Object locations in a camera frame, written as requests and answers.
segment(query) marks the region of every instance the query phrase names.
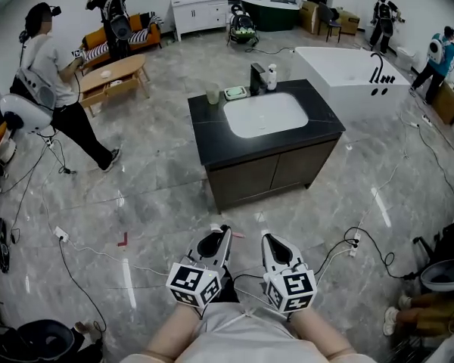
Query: wooden coffee table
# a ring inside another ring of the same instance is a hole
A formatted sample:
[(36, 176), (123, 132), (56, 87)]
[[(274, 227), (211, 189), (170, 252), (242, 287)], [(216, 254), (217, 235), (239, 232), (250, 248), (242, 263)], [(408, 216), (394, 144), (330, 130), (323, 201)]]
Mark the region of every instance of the wooden coffee table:
[[(80, 83), (82, 94), (80, 103), (82, 107), (88, 108), (91, 116), (94, 117), (91, 109), (92, 105), (137, 87), (140, 87), (146, 98), (149, 98), (148, 90), (140, 77), (140, 71), (143, 71), (146, 80), (150, 80), (145, 70), (145, 61), (146, 58), (143, 54), (133, 55), (103, 66), (84, 76)], [(107, 78), (102, 78), (101, 73), (108, 70), (111, 71), (111, 75)], [(117, 80), (122, 82), (111, 85), (112, 82)]]

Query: orange sofa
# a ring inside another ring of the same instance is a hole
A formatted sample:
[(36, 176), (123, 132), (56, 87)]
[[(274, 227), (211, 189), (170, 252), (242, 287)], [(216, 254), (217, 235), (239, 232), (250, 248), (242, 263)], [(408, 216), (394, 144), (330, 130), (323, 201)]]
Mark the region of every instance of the orange sofa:
[[(149, 45), (160, 44), (160, 29), (157, 24), (149, 24), (147, 14), (136, 14), (129, 18), (133, 35), (129, 40), (129, 47), (132, 51), (138, 50)], [(90, 33), (82, 40), (82, 46), (86, 50), (86, 63), (82, 70), (91, 68), (97, 64), (102, 64), (110, 59), (110, 54), (106, 43), (106, 33), (104, 27)]]

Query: striped cushion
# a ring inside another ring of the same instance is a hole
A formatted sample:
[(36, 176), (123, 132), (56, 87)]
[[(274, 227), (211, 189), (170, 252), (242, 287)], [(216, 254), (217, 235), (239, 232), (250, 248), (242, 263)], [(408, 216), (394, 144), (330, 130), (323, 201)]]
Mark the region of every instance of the striped cushion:
[(104, 42), (98, 47), (94, 47), (92, 50), (87, 51), (86, 60), (87, 62), (93, 61), (94, 59), (106, 54), (109, 51), (107, 43)]
[(136, 33), (133, 33), (131, 38), (129, 38), (130, 45), (140, 45), (141, 43), (145, 43), (146, 39), (148, 38), (148, 28), (142, 29)]

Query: white cabinet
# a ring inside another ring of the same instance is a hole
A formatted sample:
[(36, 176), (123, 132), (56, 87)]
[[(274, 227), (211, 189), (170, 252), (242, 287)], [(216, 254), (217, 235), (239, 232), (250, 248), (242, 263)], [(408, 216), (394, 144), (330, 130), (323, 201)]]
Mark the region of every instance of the white cabinet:
[(184, 33), (226, 26), (229, 0), (175, 0), (172, 6), (179, 42)]

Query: black faucet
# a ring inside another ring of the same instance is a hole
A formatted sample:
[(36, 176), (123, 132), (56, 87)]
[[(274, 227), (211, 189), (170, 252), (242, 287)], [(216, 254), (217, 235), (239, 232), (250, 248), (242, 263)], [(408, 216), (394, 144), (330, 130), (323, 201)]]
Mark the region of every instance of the black faucet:
[(266, 81), (260, 76), (266, 71), (259, 64), (250, 65), (250, 95), (259, 95), (262, 88), (266, 88)]
[[(374, 55), (377, 55), (380, 58), (380, 62), (381, 62), (380, 70), (378, 71), (377, 79), (375, 80), (375, 83), (378, 83), (378, 80), (380, 79), (381, 71), (384, 69), (384, 60), (377, 52), (374, 52), (372, 55), (370, 55), (370, 57), (373, 57)], [(378, 69), (378, 67), (375, 68), (375, 71), (373, 72), (373, 75), (372, 75), (372, 79), (370, 79), (370, 83), (372, 83), (373, 78), (375, 77), (375, 74), (377, 73), (377, 69)]]

